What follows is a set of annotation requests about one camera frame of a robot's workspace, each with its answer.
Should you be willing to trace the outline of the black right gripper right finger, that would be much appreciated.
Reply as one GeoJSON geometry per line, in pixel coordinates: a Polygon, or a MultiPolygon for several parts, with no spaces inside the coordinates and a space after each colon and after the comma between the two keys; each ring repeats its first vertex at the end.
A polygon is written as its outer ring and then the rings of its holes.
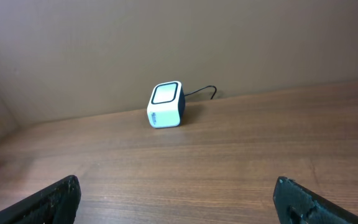
{"type": "Polygon", "coordinates": [[[358,216],[280,176],[273,202],[281,224],[358,224],[358,216]]]}

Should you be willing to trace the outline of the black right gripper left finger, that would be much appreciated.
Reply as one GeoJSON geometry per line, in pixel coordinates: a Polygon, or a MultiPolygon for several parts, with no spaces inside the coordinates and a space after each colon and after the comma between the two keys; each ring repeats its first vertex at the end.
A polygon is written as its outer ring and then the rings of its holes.
{"type": "Polygon", "coordinates": [[[81,200],[77,176],[69,175],[0,211],[0,224],[73,224],[81,200]]]}

